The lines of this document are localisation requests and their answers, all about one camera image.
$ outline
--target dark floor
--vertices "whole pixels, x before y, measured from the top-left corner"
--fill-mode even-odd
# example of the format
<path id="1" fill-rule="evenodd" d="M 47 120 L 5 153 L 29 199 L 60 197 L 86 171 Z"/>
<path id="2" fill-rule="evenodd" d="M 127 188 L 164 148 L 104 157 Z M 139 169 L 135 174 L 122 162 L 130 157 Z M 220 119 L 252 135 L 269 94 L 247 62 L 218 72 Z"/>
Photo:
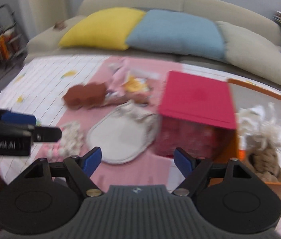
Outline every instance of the dark floor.
<path id="1" fill-rule="evenodd" d="M 10 66 L 5 68 L 4 65 L 0 66 L 0 92 L 2 89 L 4 89 L 12 80 L 14 77 L 17 76 L 17 74 L 21 71 L 23 68 L 25 56 L 21 56 L 17 59 L 15 59 Z"/>

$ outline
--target door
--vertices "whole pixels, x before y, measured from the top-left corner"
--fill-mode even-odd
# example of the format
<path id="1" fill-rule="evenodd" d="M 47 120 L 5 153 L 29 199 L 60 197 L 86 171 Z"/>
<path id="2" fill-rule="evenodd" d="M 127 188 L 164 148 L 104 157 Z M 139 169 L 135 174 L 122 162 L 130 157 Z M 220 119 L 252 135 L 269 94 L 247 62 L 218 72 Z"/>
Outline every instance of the door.
<path id="1" fill-rule="evenodd" d="M 67 19 L 65 0 L 29 0 L 29 3 L 39 33 Z"/>

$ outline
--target blue cushion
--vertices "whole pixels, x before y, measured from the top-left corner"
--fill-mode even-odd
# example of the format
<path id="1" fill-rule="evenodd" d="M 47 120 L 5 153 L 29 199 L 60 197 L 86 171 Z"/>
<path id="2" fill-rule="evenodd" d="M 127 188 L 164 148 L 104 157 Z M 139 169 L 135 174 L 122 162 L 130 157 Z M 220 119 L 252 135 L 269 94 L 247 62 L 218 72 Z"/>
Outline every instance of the blue cushion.
<path id="1" fill-rule="evenodd" d="M 127 37 L 126 44 L 150 52 L 224 61 L 224 40 L 216 24 L 187 13 L 148 11 Z"/>

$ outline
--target red storage box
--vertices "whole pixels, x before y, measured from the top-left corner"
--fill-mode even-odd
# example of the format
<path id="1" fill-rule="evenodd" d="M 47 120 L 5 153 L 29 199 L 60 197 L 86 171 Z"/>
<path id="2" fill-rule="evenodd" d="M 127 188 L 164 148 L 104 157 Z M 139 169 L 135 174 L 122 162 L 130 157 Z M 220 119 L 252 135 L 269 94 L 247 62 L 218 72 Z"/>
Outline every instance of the red storage box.
<path id="1" fill-rule="evenodd" d="M 226 82 L 171 71 L 159 106 L 156 153 L 181 147 L 194 157 L 215 159 L 235 135 L 234 107 Z"/>

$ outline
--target sofa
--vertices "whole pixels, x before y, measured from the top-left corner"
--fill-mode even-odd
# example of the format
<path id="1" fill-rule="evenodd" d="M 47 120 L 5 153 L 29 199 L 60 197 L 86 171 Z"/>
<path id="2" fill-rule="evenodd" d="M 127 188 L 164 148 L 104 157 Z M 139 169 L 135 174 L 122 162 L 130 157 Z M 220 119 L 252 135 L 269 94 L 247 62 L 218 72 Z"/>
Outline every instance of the sofa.
<path id="1" fill-rule="evenodd" d="M 175 12 L 185 12 L 210 19 L 212 21 L 228 22 L 246 28 L 271 41 L 281 50 L 281 29 L 272 20 L 248 9 L 219 0 L 84 0 L 77 15 L 65 21 L 67 27 L 61 31 L 47 29 L 31 39 L 27 45 L 28 56 L 25 63 L 32 59 L 48 55 L 67 54 L 110 54 L 119 56 L 145 57 L 159 60 L 169 60 L 191 65 L 202 66 L 224 72 L 237 74 L 251 80 L 256 80 L 281 90 L 278 85 L 268 79 L 242 70 L 234 65 L 191 55 L 163 54 L 140 51 L 129 48 L 125 51 L 110 51 L 95 48 L 59 48 L 58 43 L 63 35 L 79 21 L 101 9 L 112 7 L 132 7 L 142 10 L 163 9 Z"/>

